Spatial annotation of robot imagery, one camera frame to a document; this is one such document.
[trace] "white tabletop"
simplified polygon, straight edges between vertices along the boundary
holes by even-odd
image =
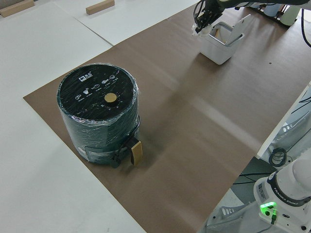
[[[112,45],[198,2],[198,0],[115,0],[115,6],[89,16],[86,14],[86,7],[102,0],[53,1]]]
[[[0,17],[1,232],[145,232],[23,100],[110,47],[47,0]]]

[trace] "air fryer lid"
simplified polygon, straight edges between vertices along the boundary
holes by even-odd
[[[59,97],[66,114],[82,119],[107,120],[131,103],[134,85],[130,74],[108,64],[77,68],[60,84]]]

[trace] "black label band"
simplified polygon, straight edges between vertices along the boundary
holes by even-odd
[[[285,195],[285,193],[282,192],[282,190],[279,188],[277,181],[276,181],[276,174],[278,171],[275,172],[273,177],[267,182],[271,185],[271,188],[274,192],[274,194],[284,203],[290,205],[290,206],[303,206],[304,204],[308,203],[311,200],[311,197],[304,198],[302,200],[295,200]]]

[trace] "white bin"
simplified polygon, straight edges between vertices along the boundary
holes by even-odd
[[[218,65],[221,65],[237,50],[240,42],[244,38],[242,33],[234,41],[228,43],[233,27],[225,22],[217,23],[210,31],[209,35],[201,37],[201,53]]]

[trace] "green air fryer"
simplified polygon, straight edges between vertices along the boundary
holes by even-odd
[[[57,103],[75,148],[88,161],[118,167],[129,154],[134,165],[142,159],[138,87],[126,70],[79,67],[60,83]]]

